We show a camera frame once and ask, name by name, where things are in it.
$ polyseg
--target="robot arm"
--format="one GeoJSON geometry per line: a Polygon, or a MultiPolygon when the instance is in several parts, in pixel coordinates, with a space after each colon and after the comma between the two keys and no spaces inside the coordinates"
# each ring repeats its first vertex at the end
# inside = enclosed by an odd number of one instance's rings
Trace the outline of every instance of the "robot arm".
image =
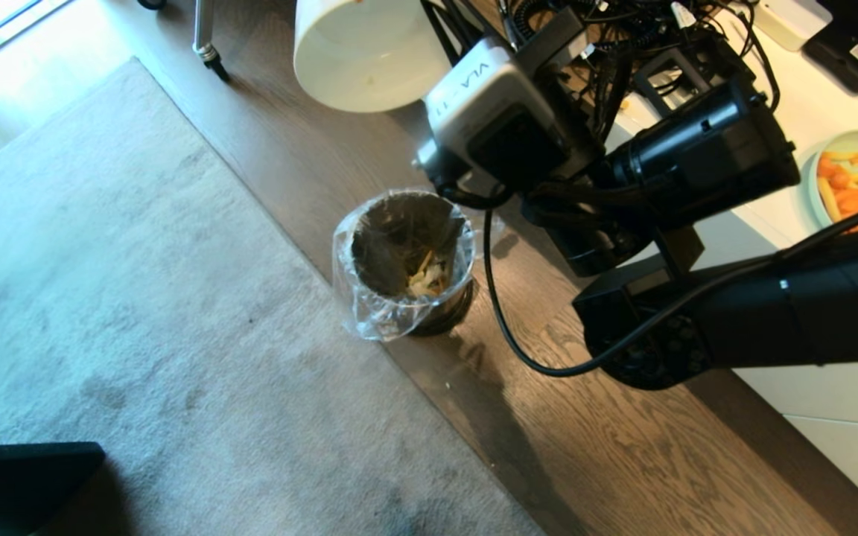
{"type": "MultiPolygon", "coordinates": [[[[600,275],[573,302],[595,360],[538,366],[503,327],[515,352],[545,374],[602,367],[646,389],[711,367],[858,360],[858,233],[690,271],[704,249],[696,221],[800,181],[766,96],[736,68],[708,85],[667,52],[699,94],[606,155],[600,136],[614,116],[585,111],[559,82],[585,46],[582,21],[566,9],[518,54],[484,37],[426,98],[433,139],[414,165],[436,192],[490,211],[521,197],[576,275],[600,275]],[[468,176],[497,193],[467,191],[468,176]],[[617,267],[650,242],[660,254],[617,267]]],[[[624,71],[614,78],[620,101],[624,71]]]]}

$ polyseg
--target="black cable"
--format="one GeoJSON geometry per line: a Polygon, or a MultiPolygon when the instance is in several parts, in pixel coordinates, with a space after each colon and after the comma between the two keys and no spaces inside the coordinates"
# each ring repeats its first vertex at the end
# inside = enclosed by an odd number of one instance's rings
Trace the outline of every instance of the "black cable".
{"type": "MultiPolygon", "coordinates": [[[[449,11],[447,11],[446,9],[443,9],[443,7],[438,6],[438,4],[434,4],[432,2],[429,2],[428,0],[423,0],[423,2],[424,2],[423,3],[423,9],[426,10],[426,14],[429,14],[429,10],[432,10],[433,13],[435,13],[436,16],[439,17],[439,20],[443,21],[443,23],[445,23],[445,26],[447,28],[449,28],[449,31],[452,33],[453,37],[456,38],[456,41],[459,42],[459,46],[463,49],[463,51],[460,52],[460,54],[457,54],[457,57],[462,58],[462,56],[467,51],[469,51],[469,49],[472,48],[472,45],[474,44],[471,41],[470,36],[465,35],[460,30],[459,23],[456,22],[455,18],[453,18],[452,13],[449,13],[449,11]]],[[[429,23],[432,24],[434,31],[436,31],[436,28],[439,27],[438,22],[433,23],[432,17],[429,17],[429,23]]],[[[449,41],[449,38],[448,38],[447,34],[445,33],[445,31],[443,31],[442,33],[439,33],[439,31],[436,31],[436,36],[439,37],[440,43],[442,43],[443,47],[445,47],[446,46],[445,43],[449,41]]]]}
{"type": "Polygon", "coordinates": [[[440,21],[442,15],[439,15],[442,10],[436,4],[429,2],[429,0],[422,0],[422,9],[426,13],[426,18],[429,19],[429,25],[432,26],[433,31],[436,33],[436,38],[438,38],[439,44],[445,52],[445,57],[449,59],[449,64],[455,67],[459,63],[459,51],[456,51],[456,48],[452,45],[452,41],[449,40],[449,36],[443,30],[442,22],[440,21]]]}
{"type": "Polygon", "coordinates": [[[602,129],[598,132],[598,139],[605,141],[611,128],[614,126],[617,119],[617,111],[620,109],[620,103],[624,101],[624,95],[627,95],[631,83],[631,66],[634,61],[630,57],[629,52],[623,52],[617,58],[617,67],[615,67],[613,79],[611,82],[611,92],[607,95],[605,102],[605,117],[602,122],[602,129]]]}
{"type": "Polygon", "coordinates": [[[741,2],[741,4],[744,4],[746,6],[746,10],[750,13],[750,18],[746,22],[748,40],[743,43],[743,49],[740,51],[740,57],[745,57],[747,54],[750,54],[750,51],[753,50],[754,45],[757,44],[757,35],[753,33],[753,21],[757,18],[757,13],[756,10],[753,9],[753,4],[749,1],[741,2]]]}
{"type": "Polygon", "coordinates": [[[728,35],[726,35],[726,30],[724,30],[724,25],[723,25],[723,24],[721,24],[721,23],[719,23],[719,22],[717,21],[717,19],[715,19],[715,18],[714,18],[714,15],[712,15],[712,14],[711,14],[711,13],[709,13],[709,11],[708,11],[708,13],[706,13],[706,14],[704,15],[704,17],[705,17],[705,19],[707,19],[707,20],[709,20],[709,21],[710,21],[710,22],[706,23],[706,27],[708,27],[708,28],[710,28],[712,31],[714,31],[714,33],[715,33],[715,34],[721,34],[721,35],[724,37],[724,40],[725,40],[725,41],[729,41],[729,40],[730,40],[730,39],[728,38],[728,35]]]}
{"type": "Polygon", "coordinates": [[[679,75],[677,78],[671,80],[670,82],[667,82],[667,84],[654,86],[654,89],[657,89],[658,95],[668,96],[672,94],[672,92],[676,92],[677,89],[680,89],[682,82],[684,82],[684,78],[682,77],[682,75],[679,75]]]}
{"type": "Polygon", "coordinates": [[[607,105],[606,91],[611,75],[610,68],[610,58],[605,58],[600,62],[592,77],[594,94],[591,100],[594,103],[594,114],[591,118],[591,131],[595,136],[599,135],[603,128],[603,118],[607,105]]]}
{"type": "Polygon", "coordinates": [[[470,0],[463,0],[462,4],[463,7],[465,7],[465,9],[469,11],[469,13],[472,15],[472,18],[476,19],[476,22],[479,23],[481,27],[483,27],[483,31],[481,31],[483,35],[488,34],[491,37],[497,37],[501,39],[501,34],[498,33],[498,30],[496,30],[496,28],[492,26],[490,21],[488,21],[488,19],[480,13],[480,11],[476,8],[476,6],[474,6],[474,4],[470,0]]]}
{"type": "MultiPolygon", "coordinates": [[[[598,4],[595,0],[571,0],[569,6],[576,12],[590,9],[586,17],[582,17],[582,20],[591,17],[595,13],[595,10],[598,9],[598,4]]],[[[518,3],[518,6],[514,7],[514,9],[510,6],[510,10],[512,11],[512,21],[515,24],[515,30],[518,31],[518,35],[521,35],[527,41],[534,37],[536,33],[535,28],[532,28],[528,20],[535,13],[552,10],[552,7],[549,0],[521,0],[521,3],[518,3]]]]}
{"type": "Polygon", "coordinates": [[[641,14],[640,11],[631,11],[631,13],[622,13],[620,15],[611,15],[610,17],[585,18],[585,24],[602,24],[606,22],[617,22],[631,17],[636,17],[641,14]]]}
{"type": "Polygon", "coordinates": [[[687,303],[697,299],[699,296],[704,295],[705,293],[711,291],[712,289],[718,288],[724,284],[728,284],[728,282],[733,281],[736,278],[742,278],[744,275],[752,274],[758,270],[762,270],[763,268],[767,268],[777,262],[786,261],[789,258],[796,257],[796,255],[800,255],[804,252],[809,252],[816,248],[818,245],[823,244],[825,241],[830,240],[831,238],[837,237],[837,235],[845,233],[845,231],[851,230],[853,227],[858,225],[858,214],[854,214],[851,217],[848,217],[847,220],[839,221],[838,223],[834,223],[811,237],[803,240],[793,247],[787,248],[786,250],[780,251],[778,254],[772,255],[772,257],[756,259],[755,262],[750,262],[750,264],[746,264],[740,268],[736,268],[730,272],[727,272],[721,277],[713,278],[710,281],[706,281],[704,284],[701,284],[698,287],[695,287],[681,296],[680,299],[676,299],[671,305],[668,305],[664,309],[661,309],[657,313],[654,313],[649,319],[644,320],[640,325],[638,325],[629,335],[625,336],[623,339],[619,340],[609,346],[606,350],[602,352],[602,355],[598,357],[592,357],[591,360],[587,360],[587,362],[576,364],[576,366],[570,366],[565,368],[552,368],[548,366],[544,366],[544,364],[536,362],[534,359],[528,356],[525,353],[525,350],[521,349],[521,346],[518,345],[518,341],[515,340],[515,337],[512,335],[511,330],[508,328],[508,324],[505,322],[505,316],[503,312],[501,312],[501,305],[498,303],[498,295],[495,289],[495,278],[492,275],[492,211],[486,211],[486,224],[484,224],[483,228],[483,261],[486,264],[486,283],[489,287],[489,296],[492,300],[492,308],[495,312],[496,322],[498,323],[498,328],[501,329],[501,333],[505,336],[505,342],[508,342],[509,347],[511,347],[512,351],[515,352],[515,356],[518,356],[518,359],[521,362],[527,364],[531,369],[537,371],[538,373],[545,374],[545,376],[551,377],[572,377],[578,376],[578,374],[584,374],[586,372],[590,372],[592,370],[598,369],[598,367],[603,366],[603,364],[610,362],[610,360],[614,359],[617,355],[620,355],[623,351],[629,349],[629,347],[637,342],[642,336],[646,335],[648,331],[651,330],[654,326],[658,325],[658,323],[663,322],[668,316],[673,315],[681,309],[687,303]]]}
{"type": "Polygon", "coordinates": [[[838,237],[845,233],[848,230],[851,230],[853,227],[858,225],[858,213],[852,214],[852,216],[845,218],[845,220],[840,220],[838,223],[834,223],[818,233],[814,233],[806,238],[806,240],[801,240],[794,244],[793,247],[784,249],[783,251],[778,252],[774,257],[779,255],[779,258],[782,258],[784,261],[789,258],[794,258],[796,255],[800,255],[801,253],[808,252],[813,250],[823,242],[830,240],[831,238],[838,237]]]}
{"type": "Polygon", "coordinates": [[[492,210],[505,204],[506,201],[512,198],[512,192],[508,187],[501,187],[500,192],[492,194],[490,197],[482,197],[479,194],[466,192],[457,185],[446,185],[439,188],[439,196],[445,197],[447,200],[463,205],[470,209],[476,210],[492,210]]]}
{"type": "Polygon", "coordinates": [[[556,198],[571,203],[627,207],[644,203],[646,197],[637,186],[622,188],[592,188],[565,182],[543,182],[528,193],[528,200],[539,197],[556,198]]]}
{"type": "Polygon", "coordinates": [[[455,23],[455,26],[450,27],[449,30],[452,31],[452,34],[455,35],[460,44],[463,45],[463,54],[465,54],[474,45],[474,40],[477,38],[477,28],[471,26],[469,22],[465,20],[463,14],[459,11],[459,8],[456,7],[455,0],[442,0],[442,4],[445,6],[445,10],[449,12],[450,18],[455,23]]]}
{"type": "Polygon", "coordinates": [[[750,36],[750,39],[753,41],[754,48],[757,49],[757,54],[760,55],[760,61],[763,62],[763,71],[766,72],[766,80],[770,82],[770,112],[776,112],[777,106],[780,105],[780,84],[777,84],[777,77],[773,75],[773,66],[770,65],[770,58],[766,57],[766,51],[763,50],[763,45],[760,44],[760,41],[757,39],[757,34],[753,33],[753,24],[748,25],[748,21],[746,21],[746,17],[743,16],[743,13],[737,13],[737,18],[741,22],[743,22],[743,26],[746,27],[746,33],[750,36]]]}

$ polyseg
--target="wooden floor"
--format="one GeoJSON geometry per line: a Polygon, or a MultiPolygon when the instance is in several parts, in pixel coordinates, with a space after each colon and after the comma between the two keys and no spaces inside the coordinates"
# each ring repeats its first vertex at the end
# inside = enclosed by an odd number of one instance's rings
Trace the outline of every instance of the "wooden floor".
{"type": "MultiPolygon", "coordinates": [[[[290,70],[294,4],[218,2],[227,86],[191,52],[191,0],[161,13],[75,0],[0,51],[0,146],[137,55],[329,277],[347,211],[425,183],[409,161],[427,130],[418,106],[348,115],[307,98],[290,70]]],[[[568,302],[583,281],[514,214],[504,211],[514,230],[496,249],[512,327],[545,362],[581,362],[568,302]]],[[[734,374],[660,393],[602,373],[539,377],[512,356],[481,294],[451,335],[387,348],[546,532],[858,534],[858,489],[734,374]]]]}

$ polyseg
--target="carpet stain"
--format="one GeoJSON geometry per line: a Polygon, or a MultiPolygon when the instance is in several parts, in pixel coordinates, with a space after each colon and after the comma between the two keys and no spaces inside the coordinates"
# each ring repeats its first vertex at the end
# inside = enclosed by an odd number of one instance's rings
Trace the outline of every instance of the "carpet stain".
{"type": "Polygon", "coordinates": [[[184,159],[181,159],[181,162],[177,164],[177,172],[183,172],[184,170],[188,170],[188,168],[197,166],[197,163],[207,155],[209,149],[210,147],[202,146],[193,153],[190,153],[190,155],[184,156],[184,159]]]}
{"type": "Polygon", "coordinates": [[[395,496],[384,509],[389,516],[384,519],[384,534],[389,536],[436,536],[445,534],[451,526],[465,529],[466,534],[477,531],[477,522],[460,514],[462,509],[452,500],[442,497],[430,497],[415,504],[408,511],[402,508],[401,499],[395,496]]]}
{"type": "Polygon", "coordinates": [[[188,391],[188,394],[184,397],[184,410],[194,411],[197,409],[198,405],[200,405],[200,399],[207,391],[201,389],[200,387],[194,387],[188,391]]]}
{"type": "Polygon", "coordinates": [[[99,377],[92,376],[85,380],[81,394],[109,409],[119,410],[125,406],[125,391],[121,387],[110,386],[99,377]]]}
{"type": "Polygon", "coordinates": [[[413,449],[406,444],[406,438],[401,437],[395,443],[395,457],[402,464],[409,464],[413,460],[413,449]]]}

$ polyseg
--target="wire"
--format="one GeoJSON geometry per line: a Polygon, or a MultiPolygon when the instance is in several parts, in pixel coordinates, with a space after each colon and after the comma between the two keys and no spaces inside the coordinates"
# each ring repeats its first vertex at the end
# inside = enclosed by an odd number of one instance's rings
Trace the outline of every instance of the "wire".
{"type": "Polygon", "coordinates": [[[852,214],[852,216],[845,218],[845,220],[841,220],[838,223],[834,223],[819,233],[815,233],[806,238],[806,240],[802,240],[798,242],[793,247],[784,249],[780,251],[776,255],[779,255],[784,261],[789,258],[794,258],[796,255],[800,255],[801,253],[813,250],[823,242],[830,240],[831,238],[837,237],[837,235],[843,234],[848,230],[851,230],[853,227],[858,225],[858,213],[852,214]]]}
{"type": "Polygon", "coordinates": [[[501,186],[500,192],[493,193],[490,197],[482,197],[479,194],[466,192],[455,184],[443,185],[439,189],[441,197],[445,197],[457,205],[463,205],[476,210],[492,210],[501,207],[501,205],[512,198],[513,194],[514,192],[507,186],[501,186]]]}
{"type": "Polygon", "coordinates": [[[593,205],[629,207],[644,203],[647,198],[637,186],[622,188],[589,188],[566,182],[543,182],[531,190],[527,200],[539,197],[556,198],[569,203],[587,203],[593,205]]]}
{"type": "Polygon", "coordinates": [[[854,214],[851,217],[848,217],[847,220],[839,221],[838,223],[834,223],[813,235],[803,240],[793,247],[787,248],[786,250],[780,251],[779,253],[772,255],[772,257],[760,258],[756,259],[755,262],[750,262],[750,264],[746,264],[740,268],[736,268],[730,272],[727,272],[721,277],[713,278],[710,281],[706,281],[704,284],[697,286],[687,294],[681,296],[680,299],[676,299],[671,305],[668,305],[664,309],[661,309],[657,313],[654,313],[649,319],[644,320],[640,325],[634,328],[629,335],[625,336],[623,339],[619,340],[609,346],[606,350],[602,352],[602,355],[598,357],[593,357],[591,360],[587,360],[587,362],[576,364],[576,366],[570,366],[565,368],[552,368],[548,366],[544,366],[544,364],[536,362],[532,357],[529,357],[525,350],[521,349],[521,346],[518,345],[518,341],[515,340],[515,337],[512,335],[511,330],[508,328],[508,324],[505,322],[505,316],[503,311],[501,311],[501,305],[498,303],[498,293],[495,288],[495,278],[492,275],[492,211],[486,211],[486,223],[484,223],[483,228],[483,261],[486,264],[486,283],[489,288],[489,296],[492,300],[492,308],[495,312],[496,322],[498,323],[498,328],[501,329],[501,333],[505,336],[505,342],[508,343],[509,347],[511,347],[512,351],[515,352],[515,356],[518,356],[518,359],[521,362],[527,364],[531,369],[537,371],[538,373],[545,374],[545,376],[551,377],[572,377],[578,376],[578,374],[584,374],[586,372],[590,372],[592,370],[598,369],[600,366],[604,366],[606,363],[613,360],[614,357],[620,355],[623,351],[630,348],[634,342],[637,342],[642,336],[646,335],[648,331],[651,330],[654,326],[658,325],[658,323],[663,322],[668,316],[673,315],[681,309],[687,303],[693,301],[694,299],[700,298],[700,296],[710,292],[718,288],[719,286],[728,284],[728,282],[733,281],[736,278],[745,277],[745,275],[752,274],[753,272],[757,272],[762,270],[763,268],[767,268],[773,264],[777,264],[778,262],[787,261],[787,259],[797,257],[797,255],[808,253],[813,251],[817,246],[822,245],[824,242],[831,240],[831,238],[837,237],[837,235],[845,233],[845,231],[851,230],[853,227],[858,225],[858,214],[854,214]]]}
{"type": "Polygon", "coordinates": [[[599,140],[606,140],[611,133],[611,128],[617,118],[617,111],[620,109],[620,103],[624,101],[624,95],[627,95],[627,89],[631,83],[631,65],[633,63],[630,52],[622,52],[617,58],[617,65],[611,81],[611,92],[606,95],[605,116],[603,116],[602,126],[598,132],[599,140]]]}
{"type": "MultiPolygon", "coordinates": [[[[440,22],[440,19],[447,20],[446,17],[448,16],[448,13],[445,13],[444,10],[440,10],[439,6],[436,6],[436,4],[426,0],[422,1],[422,9],[425,11],[426,18],[429,19],[429,25],[432,26],[433,31],[435,31],[436,37],[439,38],[439,44],[442,45],[445,57],[448,58],[449,64],[455,67],[460,60],[459,51],[456,51],[452,41],[449,40],[448,35],[445,33],[445,30],[443,30],[442,22],[440,22]]],[[[446,24],[451,26],[451,20],[446,22],[446,24]]]]}
{"type": "Polygon", "coordinates": [[[464,53],[474,45],[474,40],[477,38],[476,28],[472,27],[469,22],[465,20],[462,11],[459,11],[459,8],[456,7],[455,0],[442,0],[442,4],[445,6],[445,11],[448,11],[450,19],[452,19],[454,23],[449,30],[452,31],[460,44],[463,45],[464,53]]]}
{"type": "Polygon", "coordinates": [[[756,19],[757,14],[756,10],[753,9],[753,4],[748,2],[741,2],[746,6],[746,10],[750,13],[750,20],[746,21],[746,31],[748,31],[748,40],[743,42],[743,49],[740,51],[740,57],[745,57],[747,54],[750,54],[750,51],[753,50],[754,45],[758,43],[757,35],[753,33],[753,21],[756,19]]]}
{"type": "Polygon", "coordinates": [[[714,31],[715,34],[721,34],[724,37],[724,40],[729,41],[728,35],[726,35],[726,30],[724,30],[724,25],[719,23],[717,19],[714,18],[714,15],[709,13],[709,11],[704,15],[704,17],[710,21],[706,23],[706,27],[710,28],[714,31]]]}
{"type": "Polygon", "coordinates": [[[737,18],[743,22],[743,26],[746,27],[746,33],[750,36],[750,40],[753,42],[754,48],[757,49],[757,54],[760,55],[760,60],[763,61],[763,71],[766,72],[766,80],[770,82],[770,92],[772,93],[772,96],[770,96],[770,112],[776,112],[777,106],[780,106],[780,84],[777,84],[777,77],[773,75],[773,66],[770,65],[770,58],[766,57],[766,51],[763,50],[763,45],[760,44],[760,41],[757,39],[757,35],[753,33],[753,24],[748,24],[743,13],[738,13],[737,18]]]}
{"type": "Polygon", "coordinates": [[[668,96],[672,94],[672,92],[676,92],[677,89],[681,88],[681,84],[684,82],[684,78],[682,76],[678,76],[677,78],[667,82],[667,84],[661,84],[660,86],[654,86],[654,89],[657,89],[658,95],[660,96],[668,96]]]}
{"type": "MultiPolygon", "coordinates": [[[[569,6],[575,11],[588,10],[587,15],[581,17],[582,20],[585,20],[590,18],[598,9],[598,2],[594,0],[572,0],[569,6]]],[[[528,41],[536,33],[535,28],[532,28],[528,22],[529,19],[536,13],[545,13],[545,11],[552,11],[553,9],[550,0],[521,0],[517,7],[514,9],[510,7],[510,10],[513,11],[512,21],[515,24],[515,29],[525,41],[528,41]]]]}

